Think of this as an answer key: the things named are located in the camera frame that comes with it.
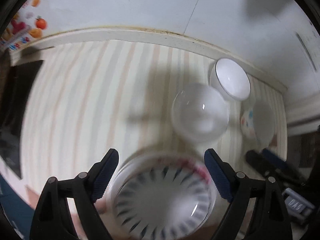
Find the small bowl coloured dots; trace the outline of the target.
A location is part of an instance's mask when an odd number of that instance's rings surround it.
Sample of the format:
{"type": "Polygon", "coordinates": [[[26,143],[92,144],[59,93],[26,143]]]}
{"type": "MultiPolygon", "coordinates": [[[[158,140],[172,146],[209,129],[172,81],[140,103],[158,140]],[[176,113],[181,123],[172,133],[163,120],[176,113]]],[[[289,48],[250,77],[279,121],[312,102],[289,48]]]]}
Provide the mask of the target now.
{"type": "Polygon", "coordinates": [[[240,119],[242,134],[247,140],[268,146],[275,133],[274,113],[268,103],[257,100],[240,119]]]}

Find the striped table mat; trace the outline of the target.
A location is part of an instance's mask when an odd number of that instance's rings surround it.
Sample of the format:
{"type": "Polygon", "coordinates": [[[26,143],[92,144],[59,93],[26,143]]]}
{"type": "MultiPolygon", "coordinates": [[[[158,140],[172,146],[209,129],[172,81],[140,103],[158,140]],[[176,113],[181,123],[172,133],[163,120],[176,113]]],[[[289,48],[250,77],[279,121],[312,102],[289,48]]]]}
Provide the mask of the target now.
{"type": "Polygon", "coordinates": [[[215,59],[148,43],[109,40],[64,44],[39,51],[21,135],[27,202],[35,207],[46,180],[87,171],[110,148],[120,165],[135,155],[164,151],[201,159],[213,148],[233,168],[252,148],[240,130],[243,103],[230,102],[230,122],[216,140],[192,144],[173,131],[176,94],[189,83],[207,84],[215,59]]]}

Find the colourful fruit sticker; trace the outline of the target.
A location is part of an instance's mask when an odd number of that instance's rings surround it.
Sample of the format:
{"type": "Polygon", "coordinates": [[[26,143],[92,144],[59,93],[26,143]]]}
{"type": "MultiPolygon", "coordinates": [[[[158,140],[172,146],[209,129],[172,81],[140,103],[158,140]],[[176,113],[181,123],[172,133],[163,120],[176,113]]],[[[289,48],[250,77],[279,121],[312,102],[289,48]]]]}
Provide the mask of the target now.
{"type": "Polygon", "coordinates": [[[1,51],[18,51],[44,36],[48,22],[42,9],[42,0],[27,0],[22,5],[1,35],[1,51]]]}

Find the black induction cooktop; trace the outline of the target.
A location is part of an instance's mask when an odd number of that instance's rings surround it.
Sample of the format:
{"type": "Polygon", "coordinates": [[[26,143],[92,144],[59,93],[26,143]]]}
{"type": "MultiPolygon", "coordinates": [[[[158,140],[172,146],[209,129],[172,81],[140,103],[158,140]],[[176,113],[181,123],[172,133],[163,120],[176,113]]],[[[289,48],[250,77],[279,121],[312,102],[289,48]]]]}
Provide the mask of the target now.
{"type": "Polygon", "coordinates": [[[29,93],[42,60],[12,66],[1,98],[1,157],[21,178],[20,138],[29,93]]]}

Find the white plate pink flowers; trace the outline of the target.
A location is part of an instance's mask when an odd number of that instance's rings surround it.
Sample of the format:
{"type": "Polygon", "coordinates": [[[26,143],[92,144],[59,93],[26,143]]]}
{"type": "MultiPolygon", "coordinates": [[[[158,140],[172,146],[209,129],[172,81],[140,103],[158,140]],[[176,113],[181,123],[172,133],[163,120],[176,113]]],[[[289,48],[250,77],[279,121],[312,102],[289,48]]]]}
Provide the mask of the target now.
{"type": "Polygon", "coordinates": [[[172,151],[139,152],[135,156],[131,156],[127,162],[123,163],[114,182],[116,184],[123,184],[134,175],[149,172],[153,168],[166,166],[173,167],[187,173],[193,172],[196,174],[197,178],[190,178],[189,180],[191,183],[189,183],[188,186],[195,187],[200,182],[205,183],[208,191],[210,192],[210,205],[211,207],[214,206],[217,196],[217,188],[203,161],[200,160],[198,155],[194,155],[193,153],[172,151]]]}

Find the white plate blue stripes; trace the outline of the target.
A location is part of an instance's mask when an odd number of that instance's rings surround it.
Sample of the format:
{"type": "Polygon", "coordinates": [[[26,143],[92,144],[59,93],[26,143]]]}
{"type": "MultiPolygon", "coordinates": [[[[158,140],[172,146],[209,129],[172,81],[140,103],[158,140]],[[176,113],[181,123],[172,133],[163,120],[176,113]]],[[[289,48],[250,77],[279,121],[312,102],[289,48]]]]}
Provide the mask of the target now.
{"type": "Polygon", "coordinates": [[[214,206],[200,182],[189,187],[193,172],[173,167],[153,168],[110,186],[114,221],[122,234],[134,239],[182,239],[199,230],[214,206]]]}

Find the white bowl red pattern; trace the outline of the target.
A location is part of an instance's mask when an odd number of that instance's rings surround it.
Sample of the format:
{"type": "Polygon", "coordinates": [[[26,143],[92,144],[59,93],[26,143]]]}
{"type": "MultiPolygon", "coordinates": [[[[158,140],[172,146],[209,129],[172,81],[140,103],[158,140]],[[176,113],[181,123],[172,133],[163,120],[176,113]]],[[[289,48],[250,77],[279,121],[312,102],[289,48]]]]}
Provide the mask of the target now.
{"type": "Polygon", "coordinates": [[[191,83],[177,93],[171,123],[174,131],[192,144],[217,140],[228,128],[228,106],[213,87],[191,83]]]}

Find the white bowl dark rim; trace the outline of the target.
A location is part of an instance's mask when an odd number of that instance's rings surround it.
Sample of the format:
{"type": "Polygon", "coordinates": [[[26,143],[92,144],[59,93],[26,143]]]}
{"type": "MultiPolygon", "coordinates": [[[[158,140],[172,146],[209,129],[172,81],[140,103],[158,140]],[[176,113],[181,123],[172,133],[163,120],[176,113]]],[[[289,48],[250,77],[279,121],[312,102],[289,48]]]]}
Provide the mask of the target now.
{"type": "Polygon", "coordinates": [[[227,101],[245,101],[251,94],[251,83],[243,68],[228,58],[218,59],[211,70],[209,85],[227,101]]]}

